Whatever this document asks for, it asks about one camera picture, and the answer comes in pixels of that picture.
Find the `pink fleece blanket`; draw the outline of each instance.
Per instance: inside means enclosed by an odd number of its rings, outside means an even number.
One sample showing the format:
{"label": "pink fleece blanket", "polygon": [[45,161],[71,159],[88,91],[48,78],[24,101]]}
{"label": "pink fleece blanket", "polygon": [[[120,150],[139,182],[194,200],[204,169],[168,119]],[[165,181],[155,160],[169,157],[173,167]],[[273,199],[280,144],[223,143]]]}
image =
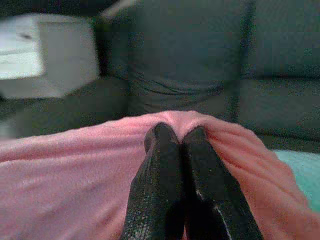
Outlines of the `pink fleece blanket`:
{"label": "pink fleece blanket", "polygon": [[195,111],[166,111],[0,144],[0,239],[115,240],[130,184],[144,160],[144,137],[159,122],[179,140],[205,126],[237,178],[266,240],[315,240],[312,212],[291,169],[255,134]]}

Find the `couch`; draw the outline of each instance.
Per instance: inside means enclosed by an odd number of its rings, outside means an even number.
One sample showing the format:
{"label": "couch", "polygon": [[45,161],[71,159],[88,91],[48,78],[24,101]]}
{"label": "couch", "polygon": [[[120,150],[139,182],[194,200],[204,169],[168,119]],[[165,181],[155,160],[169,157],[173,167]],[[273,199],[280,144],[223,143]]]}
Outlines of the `couch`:
{"label": "couch", "polygon": [[39,99],[7,114],[0,122],[5,137],[195,110],[251,129],[268,148],[320,153],[317,0],[125,0],[104,6],[87,14],[94,16],[101,77],[65,98]]}

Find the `light blue fabric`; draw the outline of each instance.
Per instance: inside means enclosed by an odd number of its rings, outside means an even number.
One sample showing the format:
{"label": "light blue fabric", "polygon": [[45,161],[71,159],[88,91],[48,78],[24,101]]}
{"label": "light blue fabric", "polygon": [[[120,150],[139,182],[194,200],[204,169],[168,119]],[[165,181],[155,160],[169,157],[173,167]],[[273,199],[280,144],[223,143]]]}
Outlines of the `light blue fabric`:
{"label": "light blue fabric", "polygon": [[273,150],[279,160],[288,164],[310,208],[320,212],[320,154],[288,150]]}

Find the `sofa cushion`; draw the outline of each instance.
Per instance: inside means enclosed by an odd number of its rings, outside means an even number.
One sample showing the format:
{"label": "sofa cushion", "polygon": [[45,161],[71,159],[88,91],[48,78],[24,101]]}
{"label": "sofa cushion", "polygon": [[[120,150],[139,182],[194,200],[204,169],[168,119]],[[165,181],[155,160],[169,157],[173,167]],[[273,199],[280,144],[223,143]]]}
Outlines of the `sofa cushion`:
{"label": "sofa cushion", "polygon": [[[214,99],[238,79],[248,2],[139,1],[129,40],[129,111],[205,106],[204,96]],[[201,112],[197,106],[189,109]],[[208,113],[221,112],[214,100],[205,107]]]}
{"label": "sofa cushion", "polygon": [[320,81],[247,78],[239,89],[238,122],[262,135],[320,141]]}
{"label": "sofa cushion", "polygon": [[257,0],[243,75],[320,77],[317,0]]}

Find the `white furniture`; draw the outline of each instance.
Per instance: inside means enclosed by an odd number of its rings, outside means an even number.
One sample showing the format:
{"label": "white furniture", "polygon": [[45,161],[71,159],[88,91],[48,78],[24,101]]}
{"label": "white furniture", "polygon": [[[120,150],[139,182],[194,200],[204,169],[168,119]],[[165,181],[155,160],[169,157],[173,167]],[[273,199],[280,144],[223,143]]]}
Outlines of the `white furniture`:
{"label": "white furniture", "polygon": [[84,18],[27,14],[0,22],[3,97],[63,97],[98,75],[93,29]]}

